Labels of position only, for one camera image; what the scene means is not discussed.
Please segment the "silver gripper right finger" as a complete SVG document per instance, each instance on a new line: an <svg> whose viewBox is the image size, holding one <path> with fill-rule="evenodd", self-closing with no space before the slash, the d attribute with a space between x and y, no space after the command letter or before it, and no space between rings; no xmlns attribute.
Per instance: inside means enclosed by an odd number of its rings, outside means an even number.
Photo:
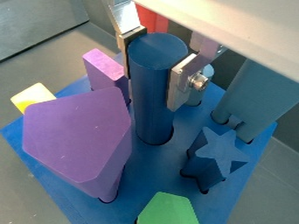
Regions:
<svg viewBox="0 0 299 224"><path fill-rule="evenodd" d="M220 50L220 44L196 31L191 34L192 52L172 67L169 73L167 108L175 111L183 104L196 106L201 102L204 89L213 75L211 62Z"/></svg>

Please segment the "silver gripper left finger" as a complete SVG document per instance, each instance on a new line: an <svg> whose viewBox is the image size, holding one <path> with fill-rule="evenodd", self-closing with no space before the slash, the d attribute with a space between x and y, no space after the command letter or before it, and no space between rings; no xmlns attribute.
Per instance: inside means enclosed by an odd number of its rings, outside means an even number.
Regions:
<svg viewBox="0 0 299 224"><path fill-rule="evenodd" d="M101 2L116 31L116 45L123 53L125 77L129 77L127 48L139 36L147 34L147 28L140 24L136 4L132 0L101 0Z"/></svg>

